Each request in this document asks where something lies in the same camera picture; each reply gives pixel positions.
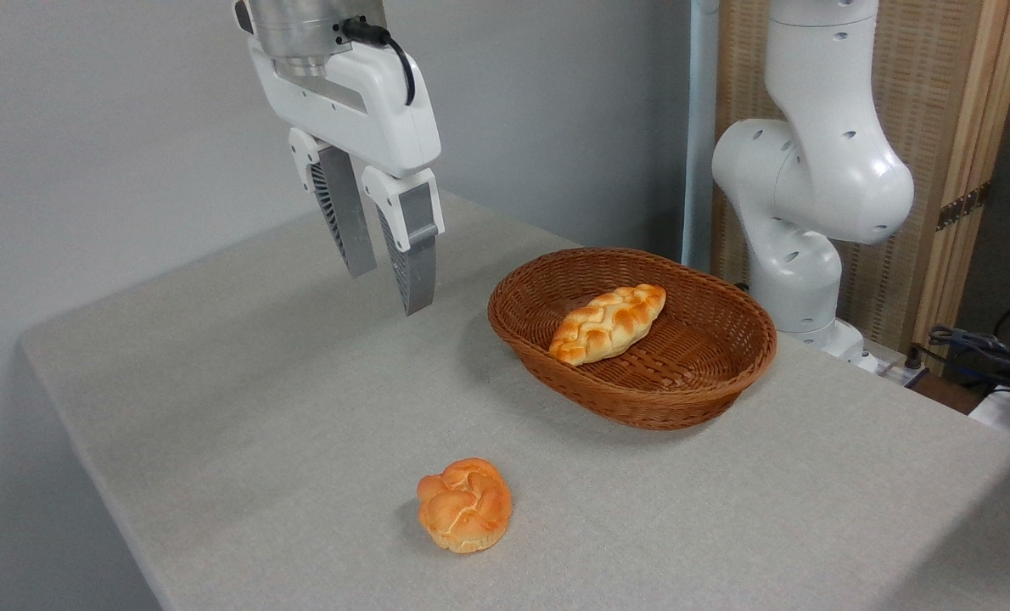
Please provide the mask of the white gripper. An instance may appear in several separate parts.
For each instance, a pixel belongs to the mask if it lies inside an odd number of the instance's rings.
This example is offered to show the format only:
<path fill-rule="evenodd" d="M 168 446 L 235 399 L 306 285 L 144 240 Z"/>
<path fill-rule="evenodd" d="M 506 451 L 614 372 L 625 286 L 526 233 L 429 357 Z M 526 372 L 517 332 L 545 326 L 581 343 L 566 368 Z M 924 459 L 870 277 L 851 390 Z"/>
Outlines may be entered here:
<path fill-rule="evenodd" d="M 423 75 L 386 27 L 384 4 L 237 1 L 233 11 L 268 103 L 293 127 L 303 188 L 346 270 L 358 277 L 376 268 L 352 155 L 369 164 L 361 185 L 377 206 L 404 312 L 428 308 L 435 240 L 446 231 L 427 169 L 440 156 L 440 135 Z"/>

